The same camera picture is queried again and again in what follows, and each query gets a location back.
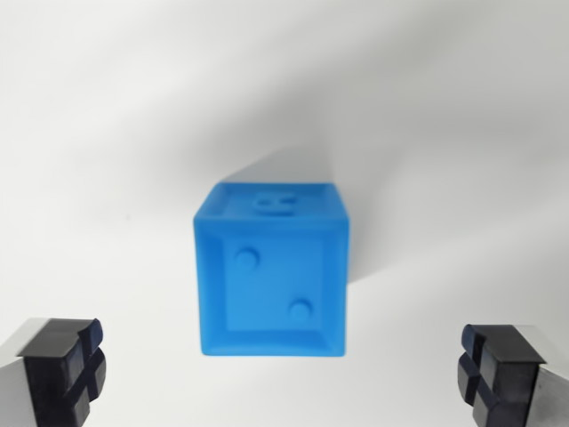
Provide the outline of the black-padded silver gripper right finger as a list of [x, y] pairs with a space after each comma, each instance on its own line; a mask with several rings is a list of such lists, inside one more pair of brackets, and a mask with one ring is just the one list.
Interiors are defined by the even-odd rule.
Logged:
[[476, 425], [566, 426], [568, 339], [529, 325], [467, 324], [457, 367]]

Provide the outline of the black-padded silver gripper left finger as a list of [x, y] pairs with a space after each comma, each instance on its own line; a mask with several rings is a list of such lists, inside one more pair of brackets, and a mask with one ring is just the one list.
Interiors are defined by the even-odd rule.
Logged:
[[1, 424], [82, 426], [104, 387], [98, 319], [30, 318], [1, 344]]

